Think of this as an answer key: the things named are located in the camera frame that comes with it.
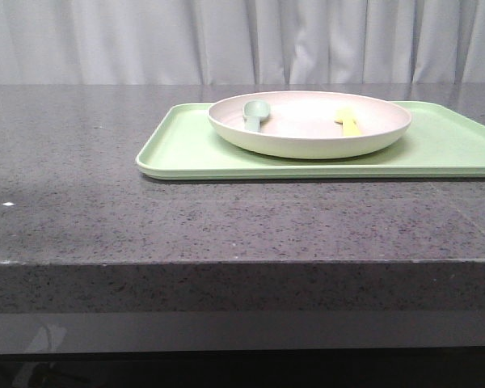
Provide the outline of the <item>yellow plastic fork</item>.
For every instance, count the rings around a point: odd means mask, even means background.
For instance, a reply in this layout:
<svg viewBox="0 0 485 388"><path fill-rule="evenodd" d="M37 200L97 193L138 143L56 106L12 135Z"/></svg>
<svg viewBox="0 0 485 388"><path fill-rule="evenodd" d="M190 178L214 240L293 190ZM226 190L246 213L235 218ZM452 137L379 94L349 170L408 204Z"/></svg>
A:
<svg viewBox="0 0 485 388"><path fill-rule="evenodd" d="M358 128L354 111L351 108L341 108L335 113L335 122L342 126L345 137L355 137L362 134Z"/></svg>

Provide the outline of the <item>white curtain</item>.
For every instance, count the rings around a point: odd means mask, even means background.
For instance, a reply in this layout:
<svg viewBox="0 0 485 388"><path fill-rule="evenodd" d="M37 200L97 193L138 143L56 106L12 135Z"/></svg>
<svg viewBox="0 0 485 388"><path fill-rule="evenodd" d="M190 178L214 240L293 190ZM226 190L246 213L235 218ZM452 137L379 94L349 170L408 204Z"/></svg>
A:
<svg viewBox="0 0 485 388"><path fill-rule="evenodd" d="M0 1L0 85L485 82L485 1Z"/></svg>

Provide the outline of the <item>white round plate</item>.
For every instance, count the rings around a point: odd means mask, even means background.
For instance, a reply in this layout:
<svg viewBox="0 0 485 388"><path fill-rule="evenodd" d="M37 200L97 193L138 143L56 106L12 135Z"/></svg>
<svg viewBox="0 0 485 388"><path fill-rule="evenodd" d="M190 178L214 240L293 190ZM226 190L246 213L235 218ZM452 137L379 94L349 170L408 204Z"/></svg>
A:
<svg viewBox="0 0 485 388"><path fill-rule="evenodd" d="M260 131L245 130L243 106L260 99L270 117ZM341 108L354 111L362 134L345 137L335 122ZM282 158L349 158L395 143L411 124L411 113L382 99L327 91L268 91L237 95L214 103L208 118L217 134L245 150Z"/></svg>

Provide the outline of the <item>pale green spoon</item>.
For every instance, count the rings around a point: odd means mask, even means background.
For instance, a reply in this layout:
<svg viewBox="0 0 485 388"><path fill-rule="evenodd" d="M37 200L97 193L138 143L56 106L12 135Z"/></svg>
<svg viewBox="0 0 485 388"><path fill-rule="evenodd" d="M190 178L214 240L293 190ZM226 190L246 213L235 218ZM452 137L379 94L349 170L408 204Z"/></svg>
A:
<svg viewBox="0 0 485 388"><path fill-rule="evenodd" d="M255 99L244 104L242 113L245 120L245 130L258 133L261 124L270 117L271 107L266 101Z"/></svg>

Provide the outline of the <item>light green tray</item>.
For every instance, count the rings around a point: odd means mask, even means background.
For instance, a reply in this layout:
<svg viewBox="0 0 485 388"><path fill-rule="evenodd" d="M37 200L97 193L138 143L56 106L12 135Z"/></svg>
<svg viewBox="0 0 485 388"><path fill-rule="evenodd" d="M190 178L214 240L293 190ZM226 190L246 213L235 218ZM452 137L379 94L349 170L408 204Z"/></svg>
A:
<svg viewBox="0 0 485 388"><path fill-rule="evenodd" d="M435 103L402 101L407 132L382 150L350 158L297 159L230 144L209 123L209 103L175 105L136 156L164 180L485 178L485 126Z"/></svg>

